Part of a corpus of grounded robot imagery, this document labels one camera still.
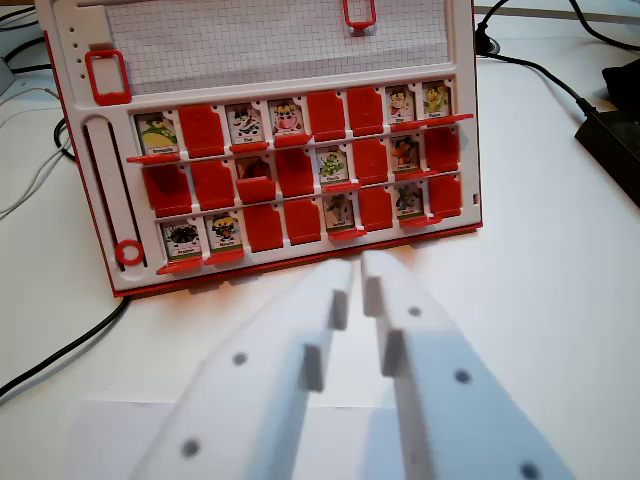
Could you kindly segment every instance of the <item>red clip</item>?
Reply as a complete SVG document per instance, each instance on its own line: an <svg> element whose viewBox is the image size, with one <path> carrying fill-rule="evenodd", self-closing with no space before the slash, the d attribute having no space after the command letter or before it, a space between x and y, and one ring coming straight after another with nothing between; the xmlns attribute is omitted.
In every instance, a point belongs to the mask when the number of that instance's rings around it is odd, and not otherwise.
<svg viewBox="0 0 640 480"><path fill-rule="evenodd" d="M354 30L364 30L367 27L376 23L376 3L375 0L369 0L371 4L371 20L367 22L352 22L349 19L349 0L342 0L344 5L344 20Z"/></svg>
<svg viewBox="0 0 640 480"><path fill-rule="evenodd" d="M122 77L122 92L100 93L96 84L96 77L93 72L93 58L117 57L120 64L120 76ZM131 103L131 88L129 87L129 79L127 78L127 70L124 67L124 58L119 50L100 50L97 52L87 52L84 56L87 64L87 72L89 73L89 82L93 91L93 99L101 107L109 105L122 105L123 103Z"/></svg>
<svg viewBox="0 0 640 480"><path fill-rule="evenodd" d="M202 266L202 257L184 258L182 260L171 260L164 267L156 272L158 275L167 275L169 273L181 273L194 270Z"/></svg>
<svg viewBox="0 0 640 480"><path fill-rule="evenodd" d="M237 262L244 258L244 249L236 248L228 250L226 252L215 252L209 257L209 260L205 261L205 265L218 265L220 263Z"/></svg>
<svg viewBox="0 0 640 480"><path fill-rule="evenodd" d="M139 163L140 165L160 165L162 163L173 163L180 161L180 154L158 153L155 155L143 155L141 157L129 157L127 163Z"/></svg>
<svg viewBox="0 0 640 480"><path fill-rule="evenodd" d="M361 185L354 182L340 182L331 185L323 185L322 191L324 193L340 193L340 192L354 192L360 190Z"/></svg>
<svg viewBox="0 0 640 480"><path fill-rule="evenodd" d="M339 230L337 232L329 232L329 238L334 241L353 240L354 238L364 237L367 234L366 230L358 230L357 228L350 228L348 230Z"/></svg>
<svg viewBox="0 0 640 480"><path fill-rule="evenodd" d="M429 225L436 225L442 221L442 217L427 217L421 215L419 217L407 218L400 220L401 227L428 227Z"/></svg>

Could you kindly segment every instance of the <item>slot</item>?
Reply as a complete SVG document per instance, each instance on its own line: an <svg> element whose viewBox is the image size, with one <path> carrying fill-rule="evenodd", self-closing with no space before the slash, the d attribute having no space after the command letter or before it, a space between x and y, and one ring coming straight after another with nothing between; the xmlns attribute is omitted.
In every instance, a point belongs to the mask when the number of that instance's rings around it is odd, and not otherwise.
<svg viewBox="0 0 640 480"><path fill-rule="evenodd" d="M115 250L116 248L116 230L113 227L113 220L111 219L111 213L109 212L109 206L107 205L107 196L104 193L104 188L102 188L102 180L100 179L100 172L98 171L98 162L96 161L96 156L93 151L93 144L91 143L91 136L89 135L89 129L86 125L82 126L82 134L84 135L84 141L87 144L87 150L89 151L89 159L91 160L91 168L93 169L93 175L96 178L96 183L98 184L98 191L100 192L100 201L102 203L102 208L104 209L104 214L107 217L107 225L109 227L109 238L111 240L111 246ZM124 272L124 265L118 262L118 268L121 272Z"/></svg>
<svg viewBox="0 0 640 480"><path fill-rule="evenodd" d="M127 186L127 179L124 176L124 168L122 166L122 159L120 158L120 151L118 150L118 143L116 142L116 134L113 131L113 125L111 122L107 124L109 128L109 135L111 136L111 142L113 143L113 151L116 154L116 161L118 162L118 169L120 170L120 177L122 178L122 186L124 187L125 197L127 199L127 205L129 205L129 213L131 214L131 221L133 222L133 231L136 235L136 240L138 243L142 244L142 239L140 238L140 230L138 229L138 221L136 220L136 214L133 212L133 204L131 203L131 195L129 194L129 187ZM142 257L142 265L147 267L147 256L143 255Z"/></svg>

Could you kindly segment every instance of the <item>screw hole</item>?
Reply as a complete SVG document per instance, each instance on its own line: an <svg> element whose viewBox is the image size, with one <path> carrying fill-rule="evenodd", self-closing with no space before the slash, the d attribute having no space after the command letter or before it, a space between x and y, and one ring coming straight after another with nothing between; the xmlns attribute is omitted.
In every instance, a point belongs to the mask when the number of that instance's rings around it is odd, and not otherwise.
<svg viewBox="0 0 640 480"><path fill-rule="evenodd" d="M523 463L520 467L520 473L527 480L536 480L540 478L538 467L536 467L533 463Z"/></svg>
<svg viewBox="0 0 640 480"><path fill-rule="evenodd" d="M200 442L195 438L190 438L182 444L182 456L192 458L200 451Z"/></svg>
<svg viewBox="0 0 640 480"><path fill-rule="evenodd" d="M236 353L233 356L233 363L235 363L236 365L242 365L243 363L245 363L247 361L247 354L246 353Z"/></svg>
<svg viewBox="0 0 640 480"><path fill-rule="evenodd" d="M455 379L460 383L469 383L471 381L471 375L466 370L456 370Z"/></svg>

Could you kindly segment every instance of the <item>white table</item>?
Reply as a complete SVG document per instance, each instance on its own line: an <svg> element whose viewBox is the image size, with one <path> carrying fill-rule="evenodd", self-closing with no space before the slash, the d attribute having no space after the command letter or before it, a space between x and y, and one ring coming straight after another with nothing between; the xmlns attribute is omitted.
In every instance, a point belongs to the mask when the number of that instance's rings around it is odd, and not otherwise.
<svg viewBox="0 0 640 480"><path fill-rule="evenodd" d="M640 42L632 27L594 25ZM541 62L599 108L600 70L637 55L577 22L494 17L504 54ZM637 477L640 444L640 210L574 140L580 111L537 73L478 62L485 226L391 249L455 319L488 367L579 479ZM51 85L50 74L21 76ZM36 93L0 109L55 107ZM53 150L59 110L0 129L0 205ZM352 257L359 269L358 257ZM84 333L117 304L75 167L0 222L0 382ZM91 351L0 407L3 478L65 478L84 399L175 401L211 345L310 266L137 300ZM359 275L315 405L392 406Z"/></svg>

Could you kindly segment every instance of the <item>black device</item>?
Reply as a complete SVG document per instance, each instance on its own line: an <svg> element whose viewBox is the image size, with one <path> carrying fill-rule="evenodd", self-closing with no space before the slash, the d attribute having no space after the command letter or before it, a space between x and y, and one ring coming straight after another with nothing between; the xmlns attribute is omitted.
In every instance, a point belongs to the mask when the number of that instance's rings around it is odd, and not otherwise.
<svg viewBox="0 0 640 480"><path fill-rule="evenodd" d="M640 124L634 115L595 109L576 133L578 141L640 207Z"/></svg>

